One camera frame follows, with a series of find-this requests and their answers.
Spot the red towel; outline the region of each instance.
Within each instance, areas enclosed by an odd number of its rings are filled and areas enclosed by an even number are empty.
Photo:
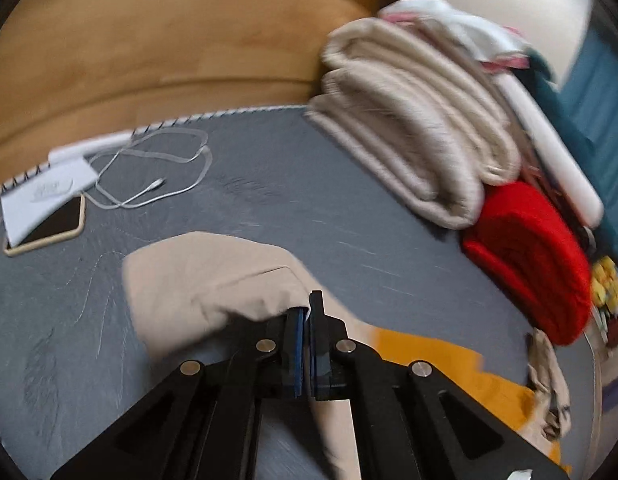
[[[589,319],[590,266],[549,201],[529,184],[487,190],[463,248],[554,344],[573,343]]]

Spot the gray mattress cover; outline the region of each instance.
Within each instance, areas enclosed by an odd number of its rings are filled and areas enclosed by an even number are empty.
[[[15,258],[2,254],[0,230],[0,432],[28,478],[48,478],[180,360],[210,363],[230,351],[239,323],[151,363],[131,325],[123,257],[189,231],[282,246],[364,321],[471,348],[484,356],[486,370],[524,382],[530,326],[465,258],[457,233],[416,218],[301,110],[189,126],[210,134],[214,156],[196,189],[136,210],[89,204],[79,237]],[[197,145],[188,136],[158,136],[144,149],[185,155]],[[125,197],[165,176],[165,192],[191,183],[202,163],[124,158],[103,184]],[[583,337],[558,349],[558,359],[574,424],[563,459],[577,479],[592,428],[593,359]],[[307,410],[267,406],[257,478],[325,475]]]

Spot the smartphone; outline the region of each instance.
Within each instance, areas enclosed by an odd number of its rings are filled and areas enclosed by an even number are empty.
[[[75,238],[84,229],[84,195],[75,196],[22,240],[20,245],[11,247],[4,237],[3,250],[7,256],[17,256],[47,245]]]

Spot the phone screen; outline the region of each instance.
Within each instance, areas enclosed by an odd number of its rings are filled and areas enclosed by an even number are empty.
[[[81,197],[73,197],[69,202],[44,220],[38,227],[33,229],[33,231],[22,240],[20,245],[77,229],[80,225],[81,201]],[[7,242],[7,249],[10,249],[10,247],[10,244]]]

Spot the wooden floor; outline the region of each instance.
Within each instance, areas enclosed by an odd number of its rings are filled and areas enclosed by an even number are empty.
[[[0,183],[74,140],[302,103],[326,35],[392,0],[21,0],[0,31]]]

